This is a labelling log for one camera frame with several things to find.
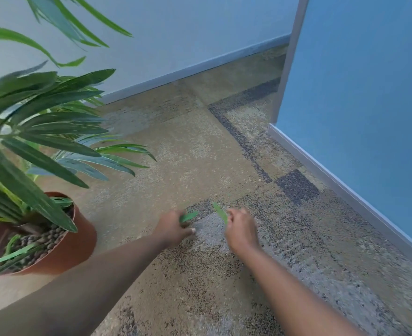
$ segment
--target white baseboard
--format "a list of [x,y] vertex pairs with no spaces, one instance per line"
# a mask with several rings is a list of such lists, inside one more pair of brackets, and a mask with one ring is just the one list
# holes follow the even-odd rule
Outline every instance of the white baseboard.
[[273,124],[268,126],[268,134],[293,154],[295,158],[303,163],[317,178],[329,186],[412,261],[411,237],[355,193],[348,185],[332,174]]
[[267,49],[270,49],[270,48],[273,48],[279,45],[288,44],[289,40],[290,40],[290,34],[287,34],[287,35],[283,35],[277,38],[273,38],[273,39],[261,42],[256,45],[244,47],[242,49],[235,50],[233,52],[229,52],[221,56],[211,58],[209,60],[200,62],[198,64],[188,66],[178,71],[162,75],[158,78],[154,78],[148,81],[144,81],[140,84],[134,84],[133,86],[124,88],[122,90],[108,93],[102,96],[102,101],[105,104],[108,104],[110,102],[124,99],[126,97],[129,97],[129,96],[132,96],[132,95],[135,95],[135,94],[147,91],[147,90],[151,90],[152,88],[162,86],[163,84],[168,84],[172,81],[186,78],[193,74],[197,74],[199,72],[203,72],[208,69],[218,67],[220,65],[243,58],[245,56],[250,56],[255,53],[263,52],[264,50],[267,50]]

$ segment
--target brown plant pot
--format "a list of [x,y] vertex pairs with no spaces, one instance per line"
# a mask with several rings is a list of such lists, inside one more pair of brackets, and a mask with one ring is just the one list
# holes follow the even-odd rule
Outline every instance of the brown plant pot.
[[[60,192],[46,192],[49,197],[68,196]],[[64,271],[87,260],[94,251],[97,243],[97,232],[94,226],[81,214],[74,203],[73,216],[71,217],[78,232],[66,232],[61,241],[43,258],[18,272],[4,272],[5,275],[26,275],[29,273],[59,275]],[[0,249],[7,244],[11,229],[3,226],[3,235],[0,238]]]

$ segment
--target person's right hand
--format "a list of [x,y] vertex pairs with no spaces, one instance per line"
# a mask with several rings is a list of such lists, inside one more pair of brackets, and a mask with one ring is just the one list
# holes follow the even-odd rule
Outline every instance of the person's right hand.
[[242,258],[246,252],[260,248],[256,222],[246,209],[228,209],[225,237],[229,248]]

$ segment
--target potted plant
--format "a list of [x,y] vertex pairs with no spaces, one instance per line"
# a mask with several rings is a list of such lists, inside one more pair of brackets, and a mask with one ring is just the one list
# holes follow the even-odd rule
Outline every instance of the potted plant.
[[[135,175],[128,166],[148,168],[116,152],[153,155],[99,126],[102,118],[78,101],[102,91],[86,90],[107,79],[113,69],[81,77],[58,78],[40,66],[0,78],[0,273],[57,274],[92,253],[93,226],[66,195],[44,193],[37,175],[56,175],[77,186],[88,185],[77,172],[97,179],[100,164]],[[114,143],[92,147],[96,143]],[[49,156],[41,147],[57,151]]]

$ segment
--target floor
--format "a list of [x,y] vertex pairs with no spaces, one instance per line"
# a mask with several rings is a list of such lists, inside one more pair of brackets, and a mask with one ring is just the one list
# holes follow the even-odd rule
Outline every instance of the floor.
[[[105,127],[158,159],[137,158],[151,169],[135,178],[42,180],[95,225],[96,253],[149,233],[162,211],[200,211],[197,237],[163,252],[94,335],[283,334],[211,202],[247,207],[264,249],[368,334],[412,335],[412,263],[266,134],[284,60],[277,47],[103,107]],[[50,280],[0,277],[0,308]]]

